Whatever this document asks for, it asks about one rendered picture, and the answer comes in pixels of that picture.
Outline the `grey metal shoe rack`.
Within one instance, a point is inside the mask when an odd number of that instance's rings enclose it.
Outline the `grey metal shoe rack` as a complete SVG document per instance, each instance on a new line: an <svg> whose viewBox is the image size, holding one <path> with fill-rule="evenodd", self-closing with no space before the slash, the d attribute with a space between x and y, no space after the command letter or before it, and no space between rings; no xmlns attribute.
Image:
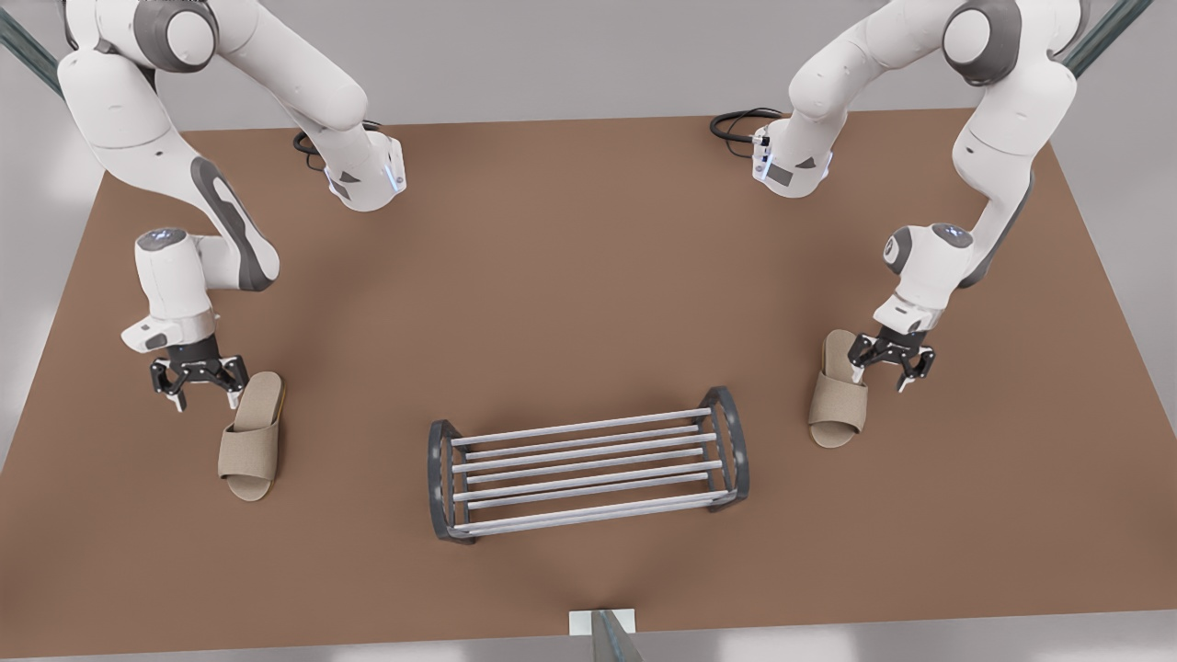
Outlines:
<svg viewBox="0 0 1177 662"><path fill-rule="evenodd" d="M466 436L428 431L435 537L472 544L685 508L716 512L749 498L749 448L732 393L711 388L689 410Z"/></svg>

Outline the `beige open-toe slipper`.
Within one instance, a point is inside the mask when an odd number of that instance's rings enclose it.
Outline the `beige open-toe slipper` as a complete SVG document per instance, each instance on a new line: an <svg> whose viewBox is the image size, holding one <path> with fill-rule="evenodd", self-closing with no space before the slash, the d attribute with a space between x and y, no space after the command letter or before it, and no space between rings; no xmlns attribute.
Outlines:
<svg viewBox="0 0 1177 662"><path fill-rule="evenodd" d="M220 441L218 476L232 494L257 502L270 492L279 459L282 378L273 371L253 375L244 389L233 424Z"/></svg>
<svg viewBox="0 0 1177 662"><path fill-rule="evenodd" d="M833 449L862 433L869 404L869 388L855 380L847 353L856 335L842 327L829 331L822 347L822 370L813 389L807 431L819 446Z"/></svg>

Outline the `white post foot plate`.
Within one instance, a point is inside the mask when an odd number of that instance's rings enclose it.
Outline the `white post foot plate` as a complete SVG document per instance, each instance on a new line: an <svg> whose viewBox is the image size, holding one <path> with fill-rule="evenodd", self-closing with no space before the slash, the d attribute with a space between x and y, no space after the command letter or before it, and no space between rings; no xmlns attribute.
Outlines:
<svg viewBox="0 0 1177 662"><path fill-rule="evenodd" d="M568 613L568 633L571 636L588 635L592 633L592 615L593 613L605 611L612 613L617 622L621 625L624 633L636 633L636 610L634 609L593 609L593 611L570 611Z"/></svg>

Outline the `silver frame post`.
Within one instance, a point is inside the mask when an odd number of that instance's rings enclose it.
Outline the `silver frame post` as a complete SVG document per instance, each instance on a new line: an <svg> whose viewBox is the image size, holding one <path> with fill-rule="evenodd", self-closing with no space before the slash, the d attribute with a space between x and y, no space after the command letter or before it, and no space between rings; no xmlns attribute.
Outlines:
<svg viewBox="0 0 1177 662"><path fill-rule="evenodd" d="M1076 79L1080 78L1152 4L1153 0L1115 0L1091 29L1086 29L1086 24L1080 25L1080 37L1059 55L1059 61Z"/></svg>
<svg viewBox="0 0 1177 662"><path fill-rule="evenodd" d="M0 45L64 99L62 85L58 78L58 59L4 6L0 6Z"/></svg>
<svg viewBox="0 0 1177 662"><path fill-rule="evenodd" d="M643 662L613 611L591 613L591 637L593 662Z"/></svg>

